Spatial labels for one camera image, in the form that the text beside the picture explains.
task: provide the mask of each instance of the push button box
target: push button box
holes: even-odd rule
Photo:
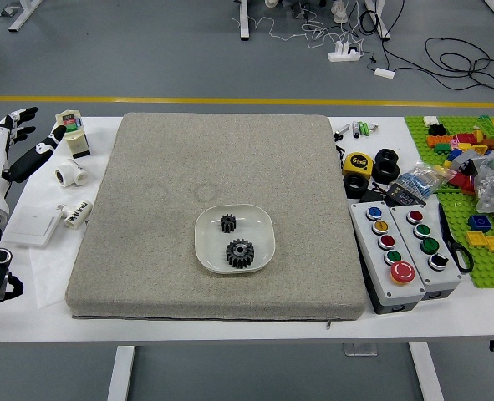
[[[440,227],[422,205],[392,207],[390,214],[425,285],[423,300],[447,297],[462,275],[441,239]]]
[[[375,312],[412,310],[426,290],[389,207],[384,202],[357,203],[349,210]]]

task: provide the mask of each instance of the white cable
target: white cable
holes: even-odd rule
[[[274,33],[272,33],[272,29],[274,28],[274,24],[275,24],[275,21],[274,19],[272,18],[269,18],[269,17],[261,17],[260,19],[258,19],[256,21],[256,19],[248,16],[249,19],[251,19],[252,21],[254,21],[254,29],[257,29],[257,27],[259,26],[260,22],[264,19],[267,19],[269,21],[271,21],[271,28],[269,29],[269,36],[271,36],[272,38],[278,38],[280,40],[283,40],[284,42],[287,42],[289,39],[291,38],[300,38],[300,37],[305,37],[306,38],[306,43],[308,45],[308,48],[318,48],[318,47],[321,47],[324,45],[324,39],[328,36],[330,38],[330,40],[332,40],[332,42],[334,43],[334,46],[336,44],[336,42],[334,41],[334,39],[332,38],[332,36],[336,36],[338,37],[338,40],[341,39],[341,36],[336,34],[336,33],[329,33],[328,31],[326,31],[326,28],[324,27],[323,23],[319,22],[319,21],[314,21],[314,19],[317,17],[317,14],[315,14],[314,12],[309,12],[311,14],[314,15],[313,19],[312,20],[308,20],[307,23],[304,23],[301,25],[301,29],[304,31],[304,33],[295,33],[287,38],[283,38],[281,36],[278,36]],[[310,29],[308,28],[308,26],[313,26],[315,27],[315,29]],[[316,45],[316,46],[312,46],[310,44],[310,40],[312,42],[315,42],[316,40],[318,40],[319,38],[323,38],[323,40],[321,41],[320,44]]]
[[[348,0],[347,1],[347,5],[345,7],[347,7],[349,5],[351,0]],[[252,18],[250,15],[247,15],[247,18],[248,19],[251,19],[253,22],[254,22],[254,29],[257,29],[257,27],[259,26],[259,24],[264,20],[264,19],[267,19],[268,21],[271,21],[271,27],[269,29],[269,36],[271,36],[271,38],[278,38],[284,42],[287,42],[289,39],[292,39],[292,38],[301,38],[301,37],[305,37],[306,38],[306,43],[308,45],[308,48],[318,48],[318,47],[321,47],[324,45],[324,39],[326,39],[326,37],[329,37],[330,40],[332,41],[332,43],[334,44],[334,46],[336,45],[336,41],[334,41],[334,38],[333,36],[337,37],[337,41],[339,42],[343,42],[345,40],[345,38],[347,38],[347,42],[352,39],[352,42],[350,44],[356,44],[358,45],[359,47],[359,53],[360,55],[363,55],[364,52],[362,50],[362,43],[364,41],[364,39],[360,39],[360,40],[355,40],[352,38],[350,32],[354,32],[354,30],[358,27],[359,25],[359,3],[358,1],[356,2],[356,7],[357,7],[357,17],[356,17],[356,25],[353,26],[352,30],[351,31],[345,31],[343,29],[343,24],[341,23],[339,25],[339,28],[341,29],[342,33],[341,34],[337,34],[337,33],[331,33],[328,29],[326,29],[326,27],[324,27],[324,24],[321,23],[320,21],[316,21],[315,19],[317,18],[317,14],[314,13],[313,11],[308,11],[308,15],[313,15],[313,18],[312,19],[309,19],[306,23],[303,23],[301,25],[301,29],[303,30],[303,33],[295,33],[291,36],[288,36],[286,38],[283,38],[281,36],[278,36],[277,34],[275,33],[272,33],[272,30],[274,29],[274,24],[276,23],[274,19],[272,18],[269,18],[269,17],[261,17],[260,19],[256,20],[255,18]],[[237,22],[237,26],[241,26],[241,24],[239,23],[239,21],[237,21],[235,18],[232,18],[233,21]],[[315,42],[319,39],[322,39],[321,43],[316,45],[316,46],[312,46],[310,43],[311,42]]]

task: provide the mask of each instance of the green button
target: green button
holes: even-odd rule
[[[425,238],[430,235],[430,228],[425,224],[418,224],[414,227],[414,235],[418,238]]]
[[[440,244],[434,238],[425,238],[423,242],[421,242],[421,250],[427,255],[434,255],[440,249]]]
[[[402,256],[397,251],[387,251],[384,255],[384,260],[388,265],[393,265],[396,261],[400,261]]]

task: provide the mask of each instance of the gray control box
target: gray control box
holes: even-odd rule
[[[439,226],[422,205],[391,207],[390,213],[425,285],[423,300],[447,297],[461,282],[462,275],[441,239]],[[416,220],[412,214],[422,218]]]
[[[375,208],[375,218],[368,218],[368,212]],[[390,214],[390,208],[384,202],[357,203],[349,208],[358,239],[361,254],[367,271],[364,271],[367,281],[372,287],[368,291],[377,313],[401,312],[411,310],[425,295],[425,286],[419,274],[405,284],[397,283],[392,277],[391,266],[385,260],[388,250],[382,249],[379,239],[389,235],[394,240],[393,251],[400,254],[400,260],[413,265],[410,253]],[[386,230],[382,234],[374,232],[376,221],[383,221]]]

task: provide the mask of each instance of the white bowl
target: white bowl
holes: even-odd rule
[[[221,230],[221,217],[234,215],[236,229]],[[254,246],[254,260],[250,266],[237,269],[227,261],[226,249],[230,242],[247,240]],[[254,205],[224,205],[212,207],[198,216],[195,224],[195,252],[200,263],[209,271],[220,274],[256,272],[272,259],[275,250],[274,230],[267,212]]]

